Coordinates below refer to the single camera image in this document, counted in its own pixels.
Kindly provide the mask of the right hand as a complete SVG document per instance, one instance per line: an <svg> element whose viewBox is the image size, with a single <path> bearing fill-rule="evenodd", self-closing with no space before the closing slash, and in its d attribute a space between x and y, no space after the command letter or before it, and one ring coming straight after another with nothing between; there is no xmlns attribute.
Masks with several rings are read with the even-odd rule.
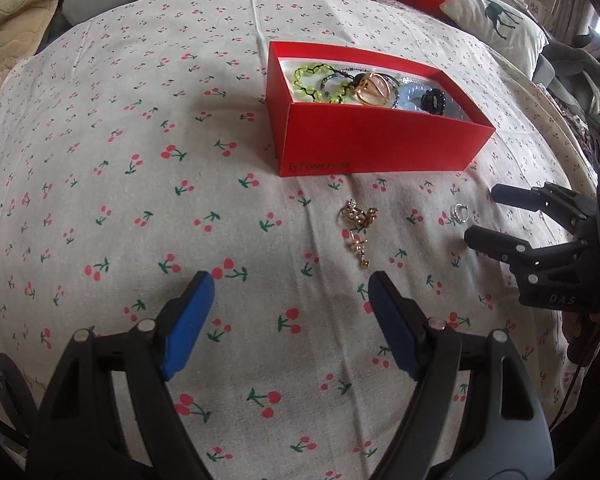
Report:
<svg viewBox="0 0 600 480"><path fill-rule="evenodd" d="M569 361L588 367L600 350L600 312L585 314L565 311L562 314L562 333L568 342Z"/></svg>

